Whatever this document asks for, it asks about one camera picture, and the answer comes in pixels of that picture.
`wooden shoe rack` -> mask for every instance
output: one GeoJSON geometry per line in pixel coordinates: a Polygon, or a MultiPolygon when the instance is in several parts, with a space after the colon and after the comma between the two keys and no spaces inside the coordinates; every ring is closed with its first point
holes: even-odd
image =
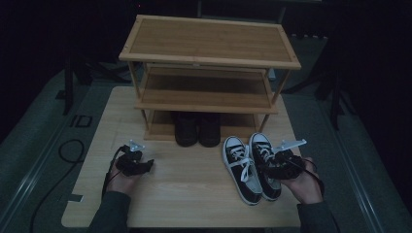
{"type": "Polygon", "coordinates": [[[280,91],[300,69],[281,25],[204,18],[139,15],[120,60],[130,68],[146,140],[175,140],[170,111],[221,113],[223,139],[249,138],[277,114],[280,91]],[[286,70],[276,92],[270,68],[286,70]]]}

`sleeve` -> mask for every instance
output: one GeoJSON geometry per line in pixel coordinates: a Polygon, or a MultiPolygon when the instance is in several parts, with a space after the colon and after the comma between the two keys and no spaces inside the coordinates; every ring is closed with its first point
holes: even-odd
{"type": "Polygon", "coordinates": [[[297,210],[299,212],[301,233],[339,232],[327,202],[309,205],[298,204],[297,210]]]}
{"type": "Polygon", "coordinates": [[[106,192],[87,232],[126,233],[130,197],[121,192],[106,192]]]}

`black sneaker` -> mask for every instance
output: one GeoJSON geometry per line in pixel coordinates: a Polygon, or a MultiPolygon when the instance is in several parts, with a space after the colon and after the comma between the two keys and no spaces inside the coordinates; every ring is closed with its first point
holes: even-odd
{"type": "Polygon", "coordinates": [[[249,147],[251,149],[251,157],[254,159],[257,167],[257,175],[262,187],[263,198],[268,201],[276,201],[281,195],[281,184],[275,180],[267,177],[265,173],[259,169],[261,166],[274,166],[275,154],[272,151],[272,145],[269,140],[261,133],[255,133],[249,140],[249,147]]]}
{"type": "Polygon", "coordinates": [[[197,143],[196,113],[172,112],[175,122],[176,143],[182,147],[190,147],[197,143]]]}
{"type": "Polygon", "coordinates": [[[223,163],[236,188],[246,204],[254,206],[260,198],[262,189],[254,161],[249,157],[249,147],[237,137],[228,137],[223,143],[223,163]]]}
{"type": "Polygon", "coordinates": [[[221,115],[202,113],[199,127],[199,143],[206,148],[217,146],[221,142],[221,115]]]}

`wooden table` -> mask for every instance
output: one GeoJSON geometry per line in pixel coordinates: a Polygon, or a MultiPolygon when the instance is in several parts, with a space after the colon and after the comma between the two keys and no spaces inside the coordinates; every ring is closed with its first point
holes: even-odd
{"type": "MultiPolygon", "coordinates": [[[[143,160],[154,159],[152,171],[139,181],[130,206],[130,227],[285,227],[299,226],[297,201],[284,188],[276,202],[262,199],[246,205],[223,165],[222,144],[181,148],[171,141],[144,141],[145,123],[133,108],[133,87],[115,87],[100,120],[73,194],[62,218],[66,227],[87,227],[100,205],[105,173],[116,150],[130,139],[146,146],[143,160]]],[[[294,140],[284,102],[263,133],[277,146],[294,140]]]]}

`human hand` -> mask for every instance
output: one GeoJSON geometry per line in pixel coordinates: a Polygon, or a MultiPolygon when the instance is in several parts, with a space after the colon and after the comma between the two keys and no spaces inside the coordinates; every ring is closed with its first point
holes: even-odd
{"type": "MultiPolygon", "coordinates": [[[[314,171],[314,165],[309,161],[305,161],[306,170],[319,177],[314,171]]],[[[315,204],[324,201],[318,182],[306,172],[302,172],[295,179],[280,180],[280,183],[286,185],[294,197],[302,204],[315,204]]]]}
{"type": "Polygon", "coordinates": [[[128,195],[129,197],[131,197],[134,187],[136,186],[137,181],[142,175],[135,175],[135,176],[130,176],[130,177],[125,176],[116,167],[117,162],[118,161],[116,160],[112,166],[112,173],[110,176],[111,180],[107,184],[106,192],[108,191],[122,192],[128,195]]]}

